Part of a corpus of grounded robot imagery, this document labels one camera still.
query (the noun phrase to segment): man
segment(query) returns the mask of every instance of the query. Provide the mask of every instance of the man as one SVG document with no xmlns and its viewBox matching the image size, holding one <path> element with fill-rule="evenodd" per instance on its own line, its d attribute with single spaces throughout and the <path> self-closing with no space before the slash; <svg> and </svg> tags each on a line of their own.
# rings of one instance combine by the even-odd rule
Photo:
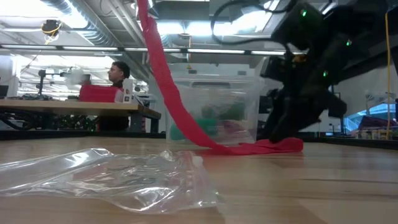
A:
<svg viewBox="0 0 398 224">
<path fill-rule="evenodd" d="M 130 77 L 130 68 L 124 62 L 113 62 L 108 71 L 112 86 L 123 88 L 123 80 Z M 100 116 L 98 118 L 100 131 L 124 131 L 129 127 L 129 118 L 123 116 Z"/>
</svg>

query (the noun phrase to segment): ceiling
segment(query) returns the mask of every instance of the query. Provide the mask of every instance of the ceiling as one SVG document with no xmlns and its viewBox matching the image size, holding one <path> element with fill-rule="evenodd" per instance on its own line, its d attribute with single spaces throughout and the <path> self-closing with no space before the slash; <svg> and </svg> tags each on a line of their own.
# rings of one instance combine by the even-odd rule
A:
<svg viewBox="0 0 398 224">
<path fill-rule="evenodd" d="M 165 47 L 184 47 L 198 49 L 244 49 L 244 50 L 282 50 L 279 44 L 253 42 L 237 46 L 222 46 L 211 38 L 210 18 L 215 10 L 227 0 L 150 0 L 153 6 L 151 14 L 157 16 L 159 33 Z M 319 10 L 328 10 L 327 0 L 309 0 Z M 346 4 L 349 0 L 339 0 Z M 269 9 L 282 9 L 287 0 L 262 0 Z M 144 47 L 144 39 L 139 18 L 136 17 L 136 5 L 133 0 L 0 0 L 0 43 L 42 45 L 45 36 L 40 26 L 46 19 L 63 21 L 57 40 L 50 45 L 81 46 L 125 46 Z M 283 14 L 255 12 L 240 22 L 229 22 L 232 11 L 220 16 L 216 32 L 225 41 L 243 40 L 253 37 L 270 36 Z M 181 33 L 190 34 L 190 38 Z M 34 50 L 0 50 L 0 54 L 14 54 L 21 58 L 22 68 L 32 62 L 21 76 L 26 91 L 37 91 L 35 82 L 39 79 L 37 68 L 55 70 L 79 67 L 92 74 L 95 83 L 109 83 L 107 69 L 113 60 L 126 61 L 132 68 L 132 75 L 137 80 L 148 81 L 151 73 L 146 53 L 129 52 L 124 54 L 102 54 L 101 52 L 46 52 Z M 262 56 L 222 55 L 222 54 L 168 54 L 169 63 L 240 63 L 255 67 Z M 46 77 L 46 82 L 59 84 L 45 85 L 44 91 L 68 91 L 62 83 Z"/>
</svg>

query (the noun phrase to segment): red object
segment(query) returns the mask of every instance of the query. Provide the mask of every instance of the red object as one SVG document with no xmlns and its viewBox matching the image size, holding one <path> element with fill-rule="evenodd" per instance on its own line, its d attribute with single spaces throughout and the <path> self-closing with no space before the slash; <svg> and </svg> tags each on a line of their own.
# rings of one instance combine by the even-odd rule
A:
<svg viewBox="0 0 398 224">
<path fill-rule="evenodd" d="M 172 115 L 175 124 L 184 134 L 198 146 L 212 148 L 216 154 L 250 155 L 268 154 L 276 152 L 300 152 L 303 150 L 303 141 L 300 139 L 285 139 L 277 144 L 268 140 L 258 141 L 255 144 L 241 144 L 240 146 L 226 147 L 211 140 L 184 108 L 180 92 L 174 84 L 169 66 L 166 62 L 162 41 L 157 31 L 156 21 L 148 16 L 148 1 L 138 0 L 139 17 L 150 55 L 150 64 L 154 72 L 156 83 L 164 97 L 164 103 Z"/>
<path fill-rule="evenodd" d="M 114 103 L 118 90 L 114 86 L 82 85 L 79 98 L 83 102 Z"/>
</svg>

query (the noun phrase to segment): wooden table surface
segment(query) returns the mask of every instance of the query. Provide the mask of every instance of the wooden table surface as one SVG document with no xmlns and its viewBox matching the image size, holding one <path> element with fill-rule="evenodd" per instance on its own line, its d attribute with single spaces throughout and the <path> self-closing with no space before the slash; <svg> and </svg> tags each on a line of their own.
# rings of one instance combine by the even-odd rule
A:
<svg viewBox="0 0 398 224">
<path fill-rule="evenodd" d="M 0 163 L 89 147 L 105 147 L 115 154 L 197 149 L 163 139 L 2 141 Z M 140 215 L 94 199 L 0 197 L 0 220 L 2 224 L 398 223 L 395 151 L 306 143 L 303 153 L 204 156 L 204 164 L 224 200 L 219 208 Z"/>
<path fill-rule="evenodd" d="M 139 112 L 149 118 L 160 119 L 161 114 L 142 105 L 126 103 L 90 103 L 79 101 L 0 100 L 0 107 L 55 114 L 128 116 Z"/>
</svg>

